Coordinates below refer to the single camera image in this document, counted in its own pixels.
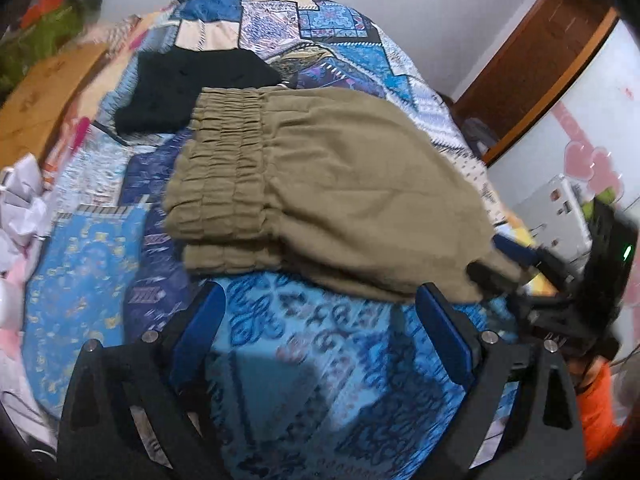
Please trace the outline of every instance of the metal screw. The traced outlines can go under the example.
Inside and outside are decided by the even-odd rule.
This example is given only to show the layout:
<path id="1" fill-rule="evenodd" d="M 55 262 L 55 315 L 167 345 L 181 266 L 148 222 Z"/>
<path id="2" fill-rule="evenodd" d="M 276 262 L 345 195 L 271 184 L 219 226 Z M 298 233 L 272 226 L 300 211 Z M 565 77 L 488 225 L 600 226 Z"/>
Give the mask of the metal screw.
<path id="1" fill-rule="evenodd" d="M 498 339 L 500 339 L 497 333 L 491 332 L 491 330 L 485 330 L 481 333 L 480 337 L 482 338 L 482 341 L 490 345 L 496 344 Z"/>
<path id="2" fill-rule="evenodd" d="M 544 342 L 545 348 L 549 350 L 552 354 L 555 354 L 558 351 L 558 343 L 553 341 L 552 339 L 547 339 Z"/>
<path id="3" fill-rule="evenodd" d="M 98 341 L 97 339 L 89 339 L 84 343 L 84 349 L 87 352 L 93 352 L 96 348 L 98 348 L 98 343 L 100 343 L 100 341 Z"/>
<path id="4" fill-rule="evenodd" d="M 158 339 L 158 336 L 159 336 L 159 333 L 156 332 L 155 330 L 147 330 L 142 335 L 142 341 L 144 341 L 145 343 L 153 343 Z"/>

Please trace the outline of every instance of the black folded cloth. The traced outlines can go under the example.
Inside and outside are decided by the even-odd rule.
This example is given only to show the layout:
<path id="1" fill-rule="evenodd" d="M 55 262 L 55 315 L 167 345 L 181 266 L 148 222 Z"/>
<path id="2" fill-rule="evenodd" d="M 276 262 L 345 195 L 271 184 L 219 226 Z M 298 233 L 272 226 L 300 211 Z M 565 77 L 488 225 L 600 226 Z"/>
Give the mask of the black folded cloth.
<path id="1" fill-rule="evenodd" d="M 128 106 L 114 115 L 116 132 L 172 132 L 189 124 L 203 88 L 261 88 L 282 81 L 251 50 L 197 52 L 177 46 L 167 53 L 141 52 L 138 84 Z"/>

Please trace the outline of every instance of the orange cloth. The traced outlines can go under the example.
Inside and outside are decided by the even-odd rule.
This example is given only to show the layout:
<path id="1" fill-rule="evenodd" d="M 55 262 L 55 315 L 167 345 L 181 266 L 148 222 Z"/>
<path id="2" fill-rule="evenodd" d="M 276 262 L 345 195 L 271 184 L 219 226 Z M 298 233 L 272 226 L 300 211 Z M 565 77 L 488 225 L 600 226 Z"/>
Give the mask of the orange cloth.
<path id="1" fill-rule="evenodd" d="M 614 443 L 620 427 L 613 422 L 611 370 L 604 364 L 589 389 L 578 397 L 587 462 L 599 457 Z"/>

